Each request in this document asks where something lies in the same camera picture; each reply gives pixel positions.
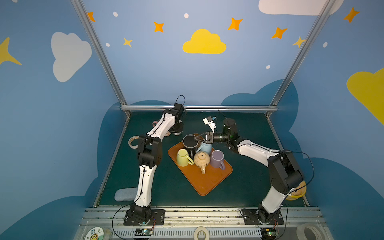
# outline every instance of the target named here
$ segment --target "orange tray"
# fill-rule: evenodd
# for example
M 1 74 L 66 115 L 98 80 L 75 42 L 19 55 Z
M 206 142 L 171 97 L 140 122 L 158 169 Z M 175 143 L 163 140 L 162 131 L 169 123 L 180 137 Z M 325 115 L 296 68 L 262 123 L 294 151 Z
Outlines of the orange tray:
M 212 167 L 210 164 L 208 164 L 208 166 L 205 167 L 205 174 L 202 174 L 201 168 L 197 167 L 195 164 L 188 164 L 185 167 L 180 167 L 177 164 L 176 156 L 177 152 L 183 147 L 183 142 L 179 142 L 168 150 L 168 154 L 199 195 L 207 195 L 210 191 L 212 191 L 212 189 L 214 189 L 217 185 L 219 185 L 219 183 L 221 183 L 226 177 L 228 177 L 232 173 L 232 166 L 229 165 L 226 160 L 224 160 L 224 170 Z

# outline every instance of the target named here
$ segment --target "round sticker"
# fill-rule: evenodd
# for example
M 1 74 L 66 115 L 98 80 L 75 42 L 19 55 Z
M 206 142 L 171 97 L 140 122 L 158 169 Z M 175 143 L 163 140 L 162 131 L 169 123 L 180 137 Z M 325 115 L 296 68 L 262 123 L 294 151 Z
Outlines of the round sticker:
M 85 240 L 103 240 L 104 230 L 101 227 L 94 227 L 85 236 Z

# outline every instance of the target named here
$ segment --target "yellow-green mug handle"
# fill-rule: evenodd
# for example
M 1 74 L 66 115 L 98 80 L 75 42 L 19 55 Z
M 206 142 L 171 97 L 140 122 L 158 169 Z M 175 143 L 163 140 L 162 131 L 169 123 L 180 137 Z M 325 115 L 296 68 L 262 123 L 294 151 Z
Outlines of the yellow-green mug handle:
M 194 165 L 195 163 L 193 162 L 192 158 L 190 158 L 188 155 L 187 155 L 187 158 L 188 158 L 188 163 L 190 165 Z

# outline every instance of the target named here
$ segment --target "yellow bowl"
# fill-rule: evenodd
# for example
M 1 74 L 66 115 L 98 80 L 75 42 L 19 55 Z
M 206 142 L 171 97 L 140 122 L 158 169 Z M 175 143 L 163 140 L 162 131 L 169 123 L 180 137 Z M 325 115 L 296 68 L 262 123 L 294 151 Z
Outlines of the yellow bowl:
M 304 185 L 305 185 L 305 181 L 302 181 L 300 183 L 300 185 L 297 188 L 295 188 L 295 189 L 301 188 Z M 299 189 L 299 190 L 297 190 L 295 192 L 292 192 L 290 196 L 287 196 L 286 200 L 293 201 L 293 200 L 299 199 L 300 197 L 304 196 L 304 194 L 306 192 L 307 192 L 307 186 L 305 186 L 302 189 Z

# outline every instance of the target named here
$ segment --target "purple mug handle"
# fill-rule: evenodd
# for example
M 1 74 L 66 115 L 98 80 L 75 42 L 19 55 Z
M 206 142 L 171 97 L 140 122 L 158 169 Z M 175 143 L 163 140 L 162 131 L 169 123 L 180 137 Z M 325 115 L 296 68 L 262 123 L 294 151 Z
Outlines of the purple mug handle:
M 221 169 L 221 170 L 225 170 L 224 161 L 221 161 L 221 166 L 220 166 L 220 169 Z

